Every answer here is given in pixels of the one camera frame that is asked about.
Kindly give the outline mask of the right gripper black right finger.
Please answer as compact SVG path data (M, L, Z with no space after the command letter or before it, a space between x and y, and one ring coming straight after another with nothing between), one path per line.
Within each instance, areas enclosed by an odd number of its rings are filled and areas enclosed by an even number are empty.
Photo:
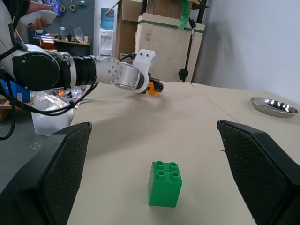
M233 179L258 225L300 223L300 166L265 132L219 120Z

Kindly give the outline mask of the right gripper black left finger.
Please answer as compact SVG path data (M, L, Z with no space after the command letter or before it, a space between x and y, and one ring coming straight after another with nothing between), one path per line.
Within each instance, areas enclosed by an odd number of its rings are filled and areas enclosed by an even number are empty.
M80 188L92 124L51 136L0 194L2 225L65 225Z

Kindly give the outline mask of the person's hand red nails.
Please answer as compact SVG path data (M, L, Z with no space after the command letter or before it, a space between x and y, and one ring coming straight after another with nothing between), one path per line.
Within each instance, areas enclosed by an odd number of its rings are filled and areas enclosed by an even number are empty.
M30 14L30 13L33 13L33 12L36 12L39 10L51 10L52 8L53 8L53 6L51 6L51 5L30 1L29 7L25 14L27 15L27 14ZM42 30L42 28L46 27L47 25L49 25L47 20L44 17L40 17L40 18L37 18L36 21L33 22L32 24L30 24L28 27L31 30Z

